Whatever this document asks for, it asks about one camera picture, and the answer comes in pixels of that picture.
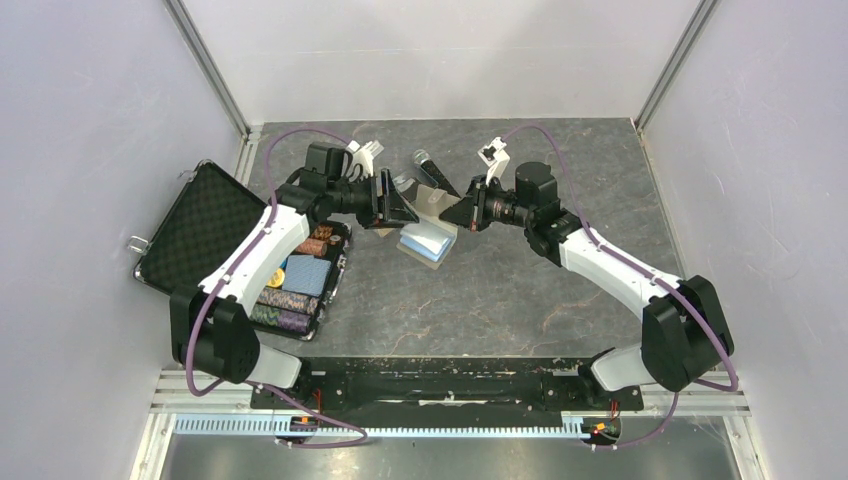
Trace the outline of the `orange credit cards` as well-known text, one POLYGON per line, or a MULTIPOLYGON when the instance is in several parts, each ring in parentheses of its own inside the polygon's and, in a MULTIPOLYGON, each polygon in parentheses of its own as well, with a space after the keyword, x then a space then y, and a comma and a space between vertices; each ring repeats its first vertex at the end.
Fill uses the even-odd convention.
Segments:
POLYGON ((381 238, 385 238, 388 235, 391 235, 391 234, 393 234, 397 231, 398 231, 397 228, 378 228, 378 229, 375 230, 377 235, 381 238))

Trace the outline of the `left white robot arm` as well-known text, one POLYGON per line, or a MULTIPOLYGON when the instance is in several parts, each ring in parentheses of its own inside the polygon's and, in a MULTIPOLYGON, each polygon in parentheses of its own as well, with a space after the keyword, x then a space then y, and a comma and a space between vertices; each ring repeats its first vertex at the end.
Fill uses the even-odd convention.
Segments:
POLYGON ((290 407, 306 405, 313 379, 300 358, 264 345, 249 315, 272 274, 333 214, 352 214, 366 229, 399 228, 418 215, 387 168, 374 169, 376 141, 309 145, 295 178, 280 185, 242 243, 195 286, 169 298, 171 352, 186 373, 200 370, 232 384, 275 386, 290 407))

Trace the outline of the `black glitter microphone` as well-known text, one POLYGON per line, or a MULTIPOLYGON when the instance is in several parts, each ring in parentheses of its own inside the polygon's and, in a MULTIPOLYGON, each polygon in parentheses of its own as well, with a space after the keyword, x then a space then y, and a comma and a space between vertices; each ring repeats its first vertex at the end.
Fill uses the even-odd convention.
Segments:
POLYGON ((446 175, 436 165, 435 161, 426 150, 416 150, 413 154, 413 161, 436 189, 443 190, 453 197, 462 198, 462 195, 453 187, 446 175))

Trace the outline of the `clear plastic card box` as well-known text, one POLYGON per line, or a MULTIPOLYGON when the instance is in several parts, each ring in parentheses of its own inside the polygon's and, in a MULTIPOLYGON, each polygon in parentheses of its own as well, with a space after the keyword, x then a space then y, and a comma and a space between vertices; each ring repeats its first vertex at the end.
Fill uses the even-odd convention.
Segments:
POLYGON ((399 195, 408 204, 415 206, 419 187, 423 185, 418 176, 409 171, 404 171, 393 177, 393 183, 399 195))

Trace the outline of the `grey card holder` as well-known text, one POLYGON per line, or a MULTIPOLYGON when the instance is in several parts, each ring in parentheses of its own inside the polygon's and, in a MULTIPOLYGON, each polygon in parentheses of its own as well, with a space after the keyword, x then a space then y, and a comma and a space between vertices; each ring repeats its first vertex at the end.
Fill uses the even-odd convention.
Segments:
POLYGON ((400 230, 397 249, 436 270, 450 253, 458 236, 458 227, 443 221, 440 214, 459 202, 459 198, 440 188, 415 183, 403 191, 419 222, 400 230))

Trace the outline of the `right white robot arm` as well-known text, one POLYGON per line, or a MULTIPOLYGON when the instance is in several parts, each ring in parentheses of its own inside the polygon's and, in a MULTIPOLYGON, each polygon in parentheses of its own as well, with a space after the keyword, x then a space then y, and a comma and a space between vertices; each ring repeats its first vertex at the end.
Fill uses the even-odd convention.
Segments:
POLYGON ((550 166, 519 165, 511 189, 477 176, 439 217, 472 232, 493 223, 521 228, 537 255, 591 281, 637 317, 639 343, 604 351, 584 369, 577 392, 585 405, 602 408, 631 386, 680 392, 706 385, 704 374, 717 366, 729 374, 721 390, 737 389, 733 339, 714 285, 700 275, 681 279, 653 268, 603 239, 562 207, 550 166))

